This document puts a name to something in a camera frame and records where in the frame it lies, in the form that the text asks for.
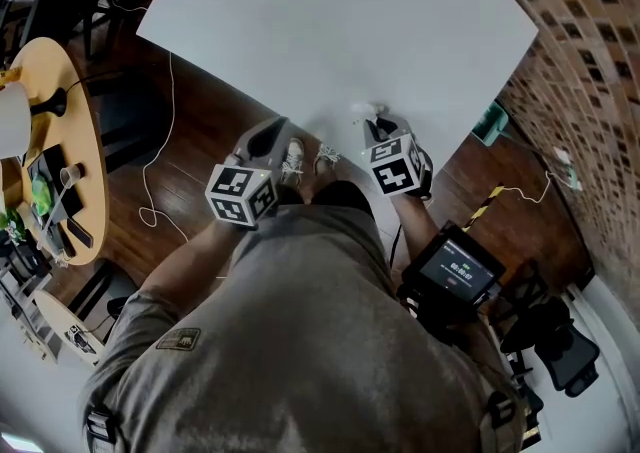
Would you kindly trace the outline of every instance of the shoe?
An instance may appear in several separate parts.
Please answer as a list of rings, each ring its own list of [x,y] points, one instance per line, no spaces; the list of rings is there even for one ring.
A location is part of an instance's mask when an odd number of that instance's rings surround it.
[[[328,145],[321,144],[320,149],[318,150],[318,154],[316,156],[316,160],[313,162],[313,173],[318,175],[318,162],[324,161],[329,165],[331,170],[334,169],[336,163],[340,161],[340,154],[338,151],[334,151]]]
[[[292,138],[287,150],[287,158],[282,163],[282,183],[295,181],[300,186],[302,180],[302,161],[304,160],[304,144],[299,138]]]

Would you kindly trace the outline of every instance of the shirt patch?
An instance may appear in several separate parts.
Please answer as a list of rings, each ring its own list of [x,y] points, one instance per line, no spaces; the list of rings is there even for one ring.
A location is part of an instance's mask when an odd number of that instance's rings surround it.
[[[178,329],[168,332],[156,345],[156,350],[182,350],[190,352],[200,337],[200,329]]]

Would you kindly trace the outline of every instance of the black cable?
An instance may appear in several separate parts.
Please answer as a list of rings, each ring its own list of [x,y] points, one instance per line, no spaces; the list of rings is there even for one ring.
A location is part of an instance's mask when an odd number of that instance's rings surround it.
[[[100,322],[100,325],[98,325],[95,329],[91,329],[91,330],[82,330],[82,329],[80,329],[80,332],[82,332],[84,334],[91,334],[92,332],[95,332],[100,327],[102,327],[109,318],[113,318],[114,320],[118,321],[118,316],[114,316],[113,314],[109,314],[109,316],[107,316],[104,320],[102,320]]]
[[[396,237],[393,240],[393,246],[391,247],[391,256],[389,256],[389,268],[393,268],[393,258],[396,257],[396,247],[398,246],[398,241],[400,240],[401,232],[402,232],[402,224],[398,226],[398,232],[396,233]]]
[[[96,74],[91,74],[89,76],[85,76],[84,78],[80,78],[78,81],[73,83],[67,89],[66,94],[69,95],[69,92],[71,91],[71,89],[73,87],[75,87],[76,85],[79,85],[80,83],[83,83],[85,81],[94,80],[96,78],[100,78],[101,76],[108,76],[109,74],[120,74],[120,73],[124,74],[127,71],[130,71],[131,69],[135,69],[137,67],[143,67],[143,66],[147,66],[147,65],[153,66],[153,65],[158,65],[158,63],[157,62],[145,62],[145,63],[142,63],[142,64],[135,64],[135,65],[131,65],[131,66],[125,66],[125,67],[122,67],[120,69],[113,69],[111,71],[103,71],[101,73],[96,73]]]
[[[73,85],[71,85],[71,86],[67,89],[67,92],[66,92],[66,93],[67,93],[67,95],[69,95],[69,92],[71,91],[71,89],[72,89],[73,87],[75,87],[76,85],[79,85],[79,84],[80,84],[80,83],[82,83],[82,82],[89,81],[89,80],[93,80],[93,79],[95,79],[95,78],[99,78],[100,76],[106,76],[106,75],[108,75],[108,74],[123,73],[123,72],[125,72],[125,71],[126,71],[126,69],[116,69],[116,70],[113,70],[113,71],[104,71],[104,72],[102,72],[102,73],[97,73],[97,74],[92,74],[92,75],[90,75],[90,76],[85,76],[84,78],[80,78],[77,82],[75,82]]]

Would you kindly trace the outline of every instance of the round wooden table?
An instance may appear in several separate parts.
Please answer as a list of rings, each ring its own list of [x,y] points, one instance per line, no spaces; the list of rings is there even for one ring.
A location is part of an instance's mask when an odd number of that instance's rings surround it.
[[[18,53],[12,67],[22,68],[20,82],[25,86],[30,101],[46,101],[58,88],[67,90],[80,79],[65,49],[46,38],[29,42]],[[83,208],[73,218],[93,237],[93,246],[86,247],[71,234],[66,220],[62,222],[62,228],[76,251],[76,255],[67,260],[68,263],[86,265],[98,256],[104,244],[109,199],[102,142],[83,83],[75,85],[68,93],[67,110],[63,117],[44,113],[33,118],[31,144],[22,168],[22,198],[28,206],[32,197],[27,168],[42,151],[60,144],[67,165],[81,163],[84,166],[86,175],[75,185]],[[25,223],[33,224],[33,220],[25,220]],[[30,230],[37,240],[37,227],[31,225]]]
[[[90,329],[87,329],[85,323],[50,293],[38,289],[34,291],[34,299],[36,304],[38,304],[40,313],[51,329],[69,348],[77,353],[82,360],[93,366],[100,359],[100,355],[104,351],[102,341],[94,336],[93,333],[88,332]],[[80,337],[84,340],[81,345],[71,341],[74,337],[74,329],[81,332]]]

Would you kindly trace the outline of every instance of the strap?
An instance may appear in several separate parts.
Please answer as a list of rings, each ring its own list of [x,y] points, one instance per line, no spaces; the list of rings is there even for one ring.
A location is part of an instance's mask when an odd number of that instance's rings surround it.
[[[516,453],[522,445],[522,433],[513,426],[516,404],[504,393],[496,391],[480,376],[482,389],[488,399],[487,413],[480,422],[482,453]]]
[[[91,453],[119,453],[124,451],[122,437],[116,427],[115,416],[105,406],[94,408],[85,422],[86,439]]]

